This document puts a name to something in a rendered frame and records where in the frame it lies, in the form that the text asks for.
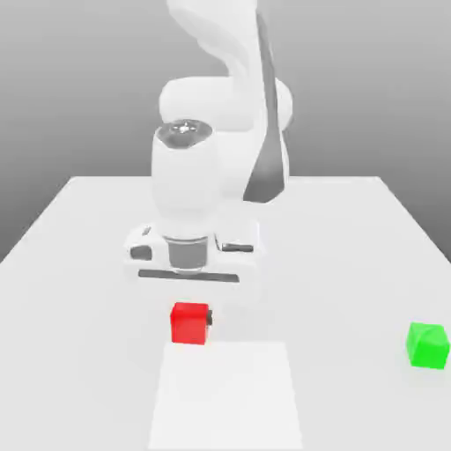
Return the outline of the small green cube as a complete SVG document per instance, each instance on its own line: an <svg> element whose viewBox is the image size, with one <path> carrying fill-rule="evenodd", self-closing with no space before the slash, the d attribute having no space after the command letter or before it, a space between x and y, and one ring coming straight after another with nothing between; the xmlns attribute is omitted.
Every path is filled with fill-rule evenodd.
<svg viewBox="0 0 451 451"><path fill-rule="evenodd" d="M406 339L406 351L410 364L436 370L444 370L451 343L442 325L412 322Z"/></svg>

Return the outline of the small red cube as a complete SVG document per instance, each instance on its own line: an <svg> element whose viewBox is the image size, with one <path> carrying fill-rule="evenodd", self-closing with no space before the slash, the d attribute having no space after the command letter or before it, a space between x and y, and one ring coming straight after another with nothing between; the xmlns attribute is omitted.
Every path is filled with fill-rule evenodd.
<svg viewBox="0 0 451 451"><path fill-rule="evenodd" d="M211 325L209 306L176 302L170 314L170 324L173 343L204 345Z"/></svg>

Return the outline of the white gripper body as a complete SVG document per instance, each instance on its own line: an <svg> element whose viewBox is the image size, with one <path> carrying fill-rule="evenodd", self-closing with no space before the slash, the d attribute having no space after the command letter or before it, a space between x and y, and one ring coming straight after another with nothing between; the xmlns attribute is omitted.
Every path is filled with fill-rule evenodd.
<svg viewBox="0 0 451 451"><path fill-rule="evenodd" d="M261 271L254 262L217 262L188 271L128 261L123 270L133 293L154 299L257 299L262 291Z"/></svg>

